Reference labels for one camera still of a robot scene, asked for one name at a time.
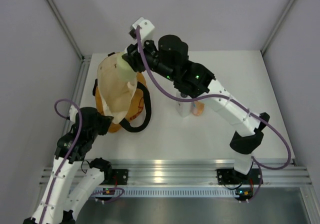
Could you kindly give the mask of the orange canvas tote bag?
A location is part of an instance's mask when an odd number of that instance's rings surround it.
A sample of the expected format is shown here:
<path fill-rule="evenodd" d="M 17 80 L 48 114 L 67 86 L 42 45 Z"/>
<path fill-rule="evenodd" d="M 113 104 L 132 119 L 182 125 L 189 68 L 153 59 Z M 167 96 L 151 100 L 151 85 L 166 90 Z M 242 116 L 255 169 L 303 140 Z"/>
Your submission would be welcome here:
<path fill-rule="evenodd" d="M 109 54 L 97 68 L 92 90 L 96 108 L 104 116 L 113 116 L 109 133 L 125 129 L 130 133 L 143 131 L 152 117 L 152 104 L 147 82 L 136 72 L 132 82 L 120 80 L 116 63 L 119 52 Z"/>

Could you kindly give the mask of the green pump bottle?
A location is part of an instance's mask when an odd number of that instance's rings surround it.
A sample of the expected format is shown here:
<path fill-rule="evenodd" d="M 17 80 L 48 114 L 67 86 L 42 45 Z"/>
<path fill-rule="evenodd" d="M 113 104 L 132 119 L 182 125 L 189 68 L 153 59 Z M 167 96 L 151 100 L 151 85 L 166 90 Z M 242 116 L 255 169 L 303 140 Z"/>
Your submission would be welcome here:
<path fill-rule="evenodd" d="M 119 79 L 123 82 L 133 82 L 136 78 L 136 72 L 129 63 L 123 59 L 123 52 L 120 52 L 116 58 L 116 72 Z"/>

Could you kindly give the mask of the white bottle grey cap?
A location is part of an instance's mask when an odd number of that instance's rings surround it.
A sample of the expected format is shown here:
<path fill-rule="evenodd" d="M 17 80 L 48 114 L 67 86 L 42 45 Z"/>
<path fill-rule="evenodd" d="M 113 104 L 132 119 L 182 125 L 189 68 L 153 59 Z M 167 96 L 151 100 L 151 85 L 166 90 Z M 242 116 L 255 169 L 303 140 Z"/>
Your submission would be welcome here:
<path fill-rule="evenodd" d="M 184 99 L 184 100 L 191 99 L 190 96 L 188 96 L 180 91 L 177 91 L 176 97 L 179 99 Z M 185 118 L 185 117 L 189 116 L 192 112 L 192 103 L 177 101 L 176 102 L 176 110 L 182 118 Z"/>

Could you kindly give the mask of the orange bottle pink cap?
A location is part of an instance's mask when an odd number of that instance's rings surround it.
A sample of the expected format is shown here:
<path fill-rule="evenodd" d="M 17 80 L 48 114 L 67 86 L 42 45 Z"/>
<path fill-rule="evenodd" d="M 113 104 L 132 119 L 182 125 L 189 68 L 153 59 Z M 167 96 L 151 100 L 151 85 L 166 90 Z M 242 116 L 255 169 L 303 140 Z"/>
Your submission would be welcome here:
<path fill-rule="evenodd" d="M 201 116 L 205 109 L 205 104 L 200 101 L 194 101 L 192 103 L 192 114 L 195 116 Z"/>

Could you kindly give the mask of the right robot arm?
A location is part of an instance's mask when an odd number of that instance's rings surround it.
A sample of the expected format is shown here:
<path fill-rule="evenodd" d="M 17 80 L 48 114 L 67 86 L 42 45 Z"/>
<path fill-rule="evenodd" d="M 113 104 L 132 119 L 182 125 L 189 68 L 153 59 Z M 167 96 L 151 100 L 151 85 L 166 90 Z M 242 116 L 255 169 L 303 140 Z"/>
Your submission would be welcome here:
<path fill-rule="evenodd" d="M 200 100 L 235 130 L 230 148 L 235 152 L 233 178 L 244 183 L 251 177 L 252 153 L 261 144 L 263 129 L 270 116 L 257 117 L 243 107 L 204 65 L 189 59 L 188 45 L 178 36 L 165 35 L 158 44 L 146 40 L 127 47 L 122 58 L 135 72 L 155 72 L 173 82 L 173 86 L 192 100 Z"/>

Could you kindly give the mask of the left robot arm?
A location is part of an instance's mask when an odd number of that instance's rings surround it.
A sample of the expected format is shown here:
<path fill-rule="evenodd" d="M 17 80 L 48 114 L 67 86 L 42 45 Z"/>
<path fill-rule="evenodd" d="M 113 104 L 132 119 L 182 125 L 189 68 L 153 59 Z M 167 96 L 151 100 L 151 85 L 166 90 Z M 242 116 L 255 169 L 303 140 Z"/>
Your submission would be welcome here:
<path fill-rule="evenodd" d="M 71 189 L 74 177 L 98 136 L 104 136 L 113 116 L 100 114 L 94 107 L 83 107 L 70 114 L 70 131 L 57 142 L 53 168 L 42 199 L 25 224 L 74 224 L 80 210 L 98 185 L 113 178 L 112 164 L 95 158 L 78 185 Z"/>

